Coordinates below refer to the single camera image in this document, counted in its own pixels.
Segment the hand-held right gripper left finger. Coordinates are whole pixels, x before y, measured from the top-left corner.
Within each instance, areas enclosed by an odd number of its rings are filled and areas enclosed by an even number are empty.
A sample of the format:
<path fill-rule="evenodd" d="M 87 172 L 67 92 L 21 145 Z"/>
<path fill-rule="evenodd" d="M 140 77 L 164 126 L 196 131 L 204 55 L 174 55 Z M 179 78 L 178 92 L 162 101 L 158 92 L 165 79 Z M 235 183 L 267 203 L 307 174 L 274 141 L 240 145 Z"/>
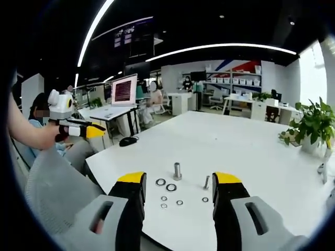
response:
<path fill-rule="evenodd" d="M 140 250 L 146 180 L 145 172 L 118 178 L 108 195 L 75 215 L 73 226 L 56 235 L 56 243 L 62 250 Z"/>

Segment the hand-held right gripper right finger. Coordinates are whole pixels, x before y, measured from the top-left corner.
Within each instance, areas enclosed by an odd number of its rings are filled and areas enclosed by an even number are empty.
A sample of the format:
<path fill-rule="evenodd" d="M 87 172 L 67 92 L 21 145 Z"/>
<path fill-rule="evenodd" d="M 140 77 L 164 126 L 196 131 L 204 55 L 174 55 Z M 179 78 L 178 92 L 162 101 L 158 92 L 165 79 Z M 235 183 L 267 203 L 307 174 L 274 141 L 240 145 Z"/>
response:
<path fill-rule="evenodd" d="M 308 242 L 234 175 L 213 173 L 213 204 L 217 250 L 300 250 Z"/>

